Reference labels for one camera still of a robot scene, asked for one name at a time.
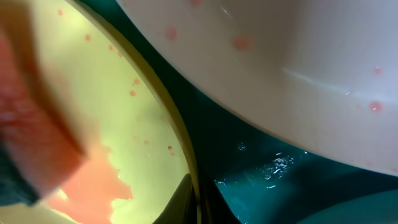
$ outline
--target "pink sponge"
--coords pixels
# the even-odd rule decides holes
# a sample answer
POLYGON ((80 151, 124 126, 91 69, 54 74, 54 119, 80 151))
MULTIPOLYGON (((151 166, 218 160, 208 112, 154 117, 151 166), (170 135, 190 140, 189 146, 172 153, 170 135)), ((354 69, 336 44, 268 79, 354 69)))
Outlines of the pink sponge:
POLYGON ((39 197, 66 181, 85 161, 62 122, 30 94, 0 31, 0 138, 20 175, 39 197))

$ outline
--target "sponge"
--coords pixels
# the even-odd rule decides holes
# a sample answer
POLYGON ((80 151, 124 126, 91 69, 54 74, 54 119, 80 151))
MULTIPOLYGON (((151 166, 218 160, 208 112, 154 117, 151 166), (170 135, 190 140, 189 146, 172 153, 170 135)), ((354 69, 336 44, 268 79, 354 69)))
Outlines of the sponge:
POLYGON ((60 116, 46 103, 32 95, 11 41, 0 30, 0 205, 34 204, 86 161, 60 116))

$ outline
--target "pink droplet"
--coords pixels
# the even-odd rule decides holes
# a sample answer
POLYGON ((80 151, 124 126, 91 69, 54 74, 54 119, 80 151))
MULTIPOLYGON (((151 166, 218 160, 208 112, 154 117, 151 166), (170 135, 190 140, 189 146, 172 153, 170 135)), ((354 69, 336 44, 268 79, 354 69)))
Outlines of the pink droplet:
POLYGON ((369 109, 371 111, 380 113, 382 111, 382 105, 379 101, 373 101, 369 104, 369 109))
POLYGON ((192 6, 199 6, 203 3, 203 0, 190 0, 192 6))
POLYGON ((177 29, 175 27, 167 28, 166 38, 171 41, 175 40, 177 38, 177 29))
POLYGON ((375 75, 382 75, 383 69, 382 69, 381 67, 378 67, 378 66, 377 66, 376 68, 374 68, 373 73, 374 73, 375 75))
POLYGON ((252 46, 252 40, 249 37, 239 36, 232 40, 232 44, 237 50, 246 50, 252 46))

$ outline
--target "pink liquid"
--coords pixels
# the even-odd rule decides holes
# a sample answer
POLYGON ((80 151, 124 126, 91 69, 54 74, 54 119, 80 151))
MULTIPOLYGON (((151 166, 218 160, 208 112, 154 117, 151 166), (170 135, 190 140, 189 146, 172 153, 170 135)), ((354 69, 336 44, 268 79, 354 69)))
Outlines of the pink liquid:
POLYGON ((130 186, 118 178, 118 171, 108 161, 108 151, 97 149, 91 159, 75 174, 62 190, 64 200, 48 200, 51 208, 58 210, 81 224, 112 224, 111 202, 117 198, 131 200, 130 186))

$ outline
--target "water droplet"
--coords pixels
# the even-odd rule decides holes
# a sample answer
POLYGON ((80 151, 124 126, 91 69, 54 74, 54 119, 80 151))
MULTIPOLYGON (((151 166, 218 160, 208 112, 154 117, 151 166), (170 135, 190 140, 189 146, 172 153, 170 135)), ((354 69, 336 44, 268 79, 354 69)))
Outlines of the water droplet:
POLYGON ((369 109, 371 111, 380 113, 382 111, 382 105, 379 101, 373 101, 369 104, 369 109))

